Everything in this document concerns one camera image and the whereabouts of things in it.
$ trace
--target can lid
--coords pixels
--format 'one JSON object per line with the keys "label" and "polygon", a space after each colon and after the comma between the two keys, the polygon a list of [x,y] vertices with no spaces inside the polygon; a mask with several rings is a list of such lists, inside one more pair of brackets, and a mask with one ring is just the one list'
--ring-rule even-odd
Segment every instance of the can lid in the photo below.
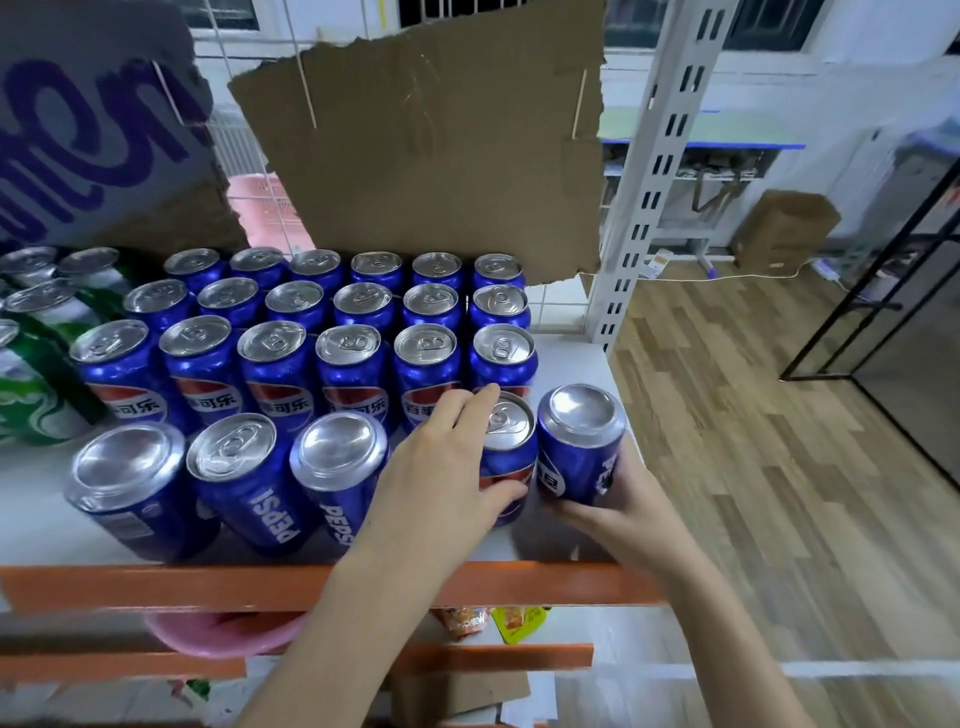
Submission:
{"label": "can lid", "polygon": [[288,263],[290,270],[301,276],[318,276],[329,273],[340,265],[340,254],[336,251],[316,250],[300,251]]}
{"label": "can lid", "polygon": [[57,259],[57,249],[46,245],[36,248],[21,248],[0,255],[0,272],[3,273],[30,273],[45,265],[50,265]]}
{"label": "can lid", "polygon": [[425,278],[440,279],[452,276],[462,265],[453,253],[424,253],[414,258],[413,269]]}
{"label": "can lid", "polygon": [[276,426],[266,415],[241,412],[210,425],[186,453],[198,480],[224,483],[252,473],[274,451]]}
{"label": "can lid", "polygon": [[20,324],[13,319],[0,319],[0,348],[7,346],[20,333]]}
{"label": "can lid", "polygon": [[493,280],[510,280],[523,272],[520,261],[506,253],[487,253],[481,255],[473,263],[473,270],[485,278]]}
{"label": "can lid", "polygon": [[77,286],[67,279],[51,279],[16,293],[3,301],[3,307],[13,313],[33,313],[51,308],[73,298]]}
{"label": "can lid", "polygon": [[426,367],[446,361],[457,349],[457,337],[439,324],[416,324],[396,335],[394,351],[407,364]]}
{"label": "can lid", "polygon": [[108,321],[82,333],[70,345],[70,358],[81,364],[103,364],[132,352],[150,335],[138,319]]}
{"label": "can lid", "polygon": [[65,276],[97,273],[109,268],[119,259],[120,253],[115,248],[87,248],[65,257],[57,264],[57,270]]}
{"label": "can lid", "polygon": [[510,450],[519,448],[533,437],[537,428],[534,411],[520,397],[501,392],[487,422],[484,449]]}
{"label": "can lid", "polygon": [[610,392],[592,384],[565,384],[540,401],[540,418],[561,442],[602,448],[623,434],[627,415]]}
{"label": "can lid", "polygon": [[350,283],[333,295],[333,305],[344,313],[374,313],[393,299],[390,289],[379,283]]}
{"label": "can lid", "polygon": [[304,488],[344,491],[376,472],[387,456],[387,431],[366,412],[331,412],[297,435],[290,469]]}
{"label": "can lid", "polygon": [[313,308],[324,298],[324,287],[312,280],[281,283],[267,294],[267,308],[277,313],[297,313]]}
{"label": "can lid", "polygon": [[457,292],[443,283],[421,283],[403,294],[403,305],[420,316],[439,316],[459,302]]}
{"label": "can lid", "polygon": [[237,351],[248,361],[265,363],[289,356],[306,341],[306,329],[293,321],[268,321],[248,328]]}
{"label": "can lid", "polygon": [[248,248],[234,253],[230,259],[230,268],[235,271],[262,271],[283,262],[283,252],[278,248]]}
{"label": "can lid", "polygon": [[527,307],[527,294],[515,285],[485,285],[473,294],[473,304],[492,316],[512,316]]}
{"label": "can lid", "polygon": [[473,348],[491,364],[522,364],[536,351],[530,332],[512,324],[491,324],[473,336]]}
{"label": "can lid", "polygon": [[130,313],[156,313],[164,311],[186,298],[186,285],[182,280],[166,279],[144,283],[128,293],[123,307]]}
{"label": "can lid", "polygon": [[191,248],[168,257],[163,263],[163,270],[171,276],[186,276],[205,271],[218,260],[220,254],[213,248]]}
{"label": "can lid", "polygon": [[195,356],[223,344],[233,326],[223,316],[194,316],[173,324],[160,335],[160,350],[171,356]]}
{"label": "can lid", "polygon": [[73,456],[64,497],[88,513],[134,505],[177,475],[186,440],[167,423],[130,423],[98,435]]}
{"label": "can lid", "polygon": [[350,261],[350,268],[367,276],[382,276],[392,273],[402,265],[403,260],[399,255],[386,251],[358,253]]}
{"label": "can lid", "polygon": [[230,308],[246,303],[260,290],[253,279],[235,278],[214,280],[205,285],[197,295],[197,303],[204,308]]}
{"label": "can lid", "polygon": [[317,356],[327,364],[347,366],[367,361],[380,348],[380,332],[366,324],[328,328],[317,337]]}

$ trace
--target hand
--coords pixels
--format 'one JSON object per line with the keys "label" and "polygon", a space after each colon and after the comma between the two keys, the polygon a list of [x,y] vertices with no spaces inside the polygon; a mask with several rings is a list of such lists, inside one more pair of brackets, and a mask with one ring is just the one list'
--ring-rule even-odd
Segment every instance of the hand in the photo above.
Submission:
{"label": "hand", "polygon": [[377,482],[350,551],[365,549],[394,567],[411,566],[430,588],[443,583],[527,487],[503,480],[480,491],[480,454],[500,394],[444,392],[425,423],[396,449]]}
{"label": "hand", "polygon": [[586,533],[626,567],[670,578],[702,553],[657,479],[644,467],[629,434],[620,443],[607,507],[562,498],[546,503],[562,521]]}

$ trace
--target blue soda can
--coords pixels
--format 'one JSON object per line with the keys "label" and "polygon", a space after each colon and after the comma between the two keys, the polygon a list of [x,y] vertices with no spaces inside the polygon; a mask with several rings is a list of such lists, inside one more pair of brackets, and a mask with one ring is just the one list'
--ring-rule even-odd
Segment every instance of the blue soda can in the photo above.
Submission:
{"label": "blue soda can", "polygon": [[340,260],[340,254],[334,251],[300,251],[287,263],[290,280],[312,280],[322,286],[327,296],[339,291],[347,274]]}
{"label": "blue soda can", "polygon": [[379,283],[390,292],[403,295],[403,260],[396,253],[358,253],[350,261],[350,278],[355,283]]}
{"label": "blue soda can", "polygon": [[63,495],[141,559],[189,558],[217,538],[220,520],[197,499],[185,453],[171,425],[119,425],[74,455]]}
{"label": "blue soda can", "polygon": [[473,261],[473,290],[484,286],[510,283],[522,290],[527,279],[520,261],[506,253],[487,253]]}
{"label": "blue soda can", "polygon": [[204,286],[229,275],[227,262],[212,248],[174,253],[163,263],[163,270],[170,278],[182,280],[194,295],[204,290]]}
{"label": "blue soda can", "polygon": [[70,345],[80,379],[121,420],[169,423],[184,434],[200,421],[171,381],[157,335],[137,319],[110,321]]}
{"label": "blue soda can", "polygon": [[167,371],[204,425],[238,412],[256,412],[240,372],[237,334],[222,316],[195,316],[160,336]]}
{"label": "blue soda can", "polygon": [[396,336],[396,383],[407,432],[433,414],[446,390],[461,388],[461,358],[456,334],[447,327],[417,324]]}
{"label": "blue soda can", "polygon": [[424,253],[410,266],[412,285],[442,283],[457,293],[464,292],[464,264],[453,253]]}
{"label": "blue soda can", "polygon": [[291,439],[269,417],[241,412],[197,435],[186,468],[201,500],[264,556],[296,551],[317,515],[290,473]]}
{"label": "blue soda can", "polygon": [[204,316],[223,316],[234,328],[263,321],[263,291],[253,279],[223,279],[210,283],[197,296]]}
{"label": "blue soda can", "polygon": [[[501,480],[519,480],[530,485],[537,466],[537,419],[517,395],[500,392],[487,423],[480,455],[480,490]],[[500,513],[494,526],[516,521],[526,497],[518,498]]]}
{"label": "blue soda can", "polygon": [[283,283],[290,273],[283,252],[277,248],[248,248],[234,253],[230,270],[237,277],[255,280],[263,291]]}
{"label": "blue soda can", "polygon": [[333,320],[337,326],[366,324],[390,336],[396,322],[394,296],[379,283],[350,283],[333,297]]}
{"label": "blue soda can", "polygon": [[248,328],[237,342],[240,368],[260,411],[283,432],[297,432],[317,415],[323,403],[306,329],[293,321],[268,321]]}
{"label": "blue soda can", "polygon": [[363,412],[331,412],[297,435],[290,469],[340,546],[356,538],[389,456],[387,431]]}
{"label": "blue soda can", "polygon": [[312,280],[290,280],[267,294],[269,321],[296,321],[307,333],[326,328],[329,303],[324,289]]}
{"label": "blue soda can", "polygon": [[470,389],[476,392],[491,382],[501,392],[525,400],[537,373],[537,348],[530,332],[511,324],[491,324],[473,336],[469,354]]}
{"label": "blue soda can", "polygon": [[566,384],[547,392],[537,423],[540,492],[592,505],[610,487],[626,429],[623,405],[599,387]]}
{"label": "blue soda can", "polygon": [[390,347],[364,324],[328,328],[317,337],[317,374],[333,412],[373,415],[387,425],[390,415]]}
{"label": "blue soda can", "polygon": [[460,296],[443,283],[421,283],[403,294],[403,309],[400,312],[405,326],[416,324],[440,324],[451,331],[460,328],[464,310]]}
{"label": "blue soda can", "polygon": [[515,285],[488,285],[474,291],[470,301],[470,322],[476,329],[490,324],[530,328],[532,319],[527,294]]}
{"label": "blue soda can", "polygon": [[144,283],[128,293],[124,310],[139,319],[150,331],[163,333],[173,324],[195,315],[197,301],[182,280],[167,279]]}

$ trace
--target torn cardboard piece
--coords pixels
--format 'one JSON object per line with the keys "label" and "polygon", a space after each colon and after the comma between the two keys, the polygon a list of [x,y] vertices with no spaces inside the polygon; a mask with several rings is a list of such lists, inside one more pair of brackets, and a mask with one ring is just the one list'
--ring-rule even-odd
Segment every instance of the torn cardboard piece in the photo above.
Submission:
{"label": "torn cardboard piece", "polygon": [[318,248],[502,252],[529,284],[568,279],[599,263],[603,13],[550,0],[316,45],[317,129],[296,59],[230,90]]}

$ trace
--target pink bowl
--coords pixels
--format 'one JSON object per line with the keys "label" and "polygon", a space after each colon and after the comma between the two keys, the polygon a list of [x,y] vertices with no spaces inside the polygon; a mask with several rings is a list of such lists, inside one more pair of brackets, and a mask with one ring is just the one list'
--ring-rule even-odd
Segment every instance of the pink bowl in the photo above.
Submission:
{"label": "pink bowl", "polygon": [[171,649],[194,657],[252,657],[283,647],[303,627],[296,612],[151,612],[147,629]]}

